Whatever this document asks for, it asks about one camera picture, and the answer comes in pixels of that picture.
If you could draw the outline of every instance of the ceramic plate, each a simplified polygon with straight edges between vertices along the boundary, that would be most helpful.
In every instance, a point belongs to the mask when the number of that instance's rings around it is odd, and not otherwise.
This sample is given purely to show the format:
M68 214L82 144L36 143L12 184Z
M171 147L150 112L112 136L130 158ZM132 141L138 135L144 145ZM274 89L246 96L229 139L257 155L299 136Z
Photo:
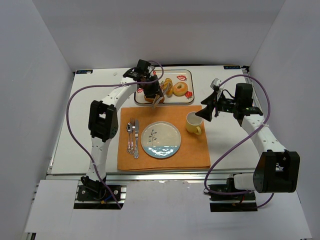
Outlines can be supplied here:
M171 157L178 151L180 144L179 130L166 121L157 121L150 124L141 134L143 150L157 159Z

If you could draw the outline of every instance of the yellow mug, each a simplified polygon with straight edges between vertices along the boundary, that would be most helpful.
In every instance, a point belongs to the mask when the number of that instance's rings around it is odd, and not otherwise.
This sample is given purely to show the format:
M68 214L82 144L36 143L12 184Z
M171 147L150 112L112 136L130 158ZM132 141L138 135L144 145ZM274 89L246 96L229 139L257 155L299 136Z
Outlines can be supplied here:
M200 135L202 133L200 128L202 122L202 117L196 116L195 111L189 112L186 116L185 128L189 133Z

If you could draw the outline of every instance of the strawberry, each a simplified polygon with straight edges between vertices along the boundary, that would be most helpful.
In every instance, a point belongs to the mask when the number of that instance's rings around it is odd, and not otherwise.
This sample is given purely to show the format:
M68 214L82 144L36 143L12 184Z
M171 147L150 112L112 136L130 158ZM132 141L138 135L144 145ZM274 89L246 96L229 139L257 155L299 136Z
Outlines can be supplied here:
M185 75L179 75L179 76L176 76L176 78L181 80L181 81L186 81L187 80L187 77Z
M193 96L192 91L187 91L187 92L185 93L185 96L186 96L186 99L191 99L192 96Z

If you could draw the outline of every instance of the blue wave pattern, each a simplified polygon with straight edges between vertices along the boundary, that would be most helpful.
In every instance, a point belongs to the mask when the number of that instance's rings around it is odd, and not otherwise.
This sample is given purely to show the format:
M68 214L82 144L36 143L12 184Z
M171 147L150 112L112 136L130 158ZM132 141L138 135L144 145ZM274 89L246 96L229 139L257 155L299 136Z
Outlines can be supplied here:
M175 154L180 146L145 146L143 149L151 156L165 159Z

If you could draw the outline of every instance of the metal frame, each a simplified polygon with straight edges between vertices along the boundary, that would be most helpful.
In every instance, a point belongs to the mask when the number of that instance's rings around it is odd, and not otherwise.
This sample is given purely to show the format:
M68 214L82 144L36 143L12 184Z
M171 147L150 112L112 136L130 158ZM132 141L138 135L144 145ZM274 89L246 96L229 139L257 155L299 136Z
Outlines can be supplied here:
M243 74L248 74L246 68L242 68ZM247 83L252 84L250 78L245 77ZM261 108L260 102L258 100L256 90L253 86L253 104L256 107ZM54 150L51 156L51 161L48 167L48 172L46 175L46 180L78 180L79 185L81 185L80 178L85 176L85 174L51 174L51 169L54 164L54 157L59 143L60 134L62 131L63 122L60 126L59 135L54 145ZM226 179L231 174L236 173L253 173L254 168L244 168L244 169L223 169L223 170L213 170L209 176L208 184L224 184ZM106 173L106 183L109 185L121 185L121 201L124 203L126 199L127 185L132 181L157 181L157 182L167 182L167 181L186 181L189 183L203 183L205 176L207 174L206 170L163 170L161 172L156 170L150 171L134 171L134 172L107 172ZM97 203L96 201L87 202L88 204Z

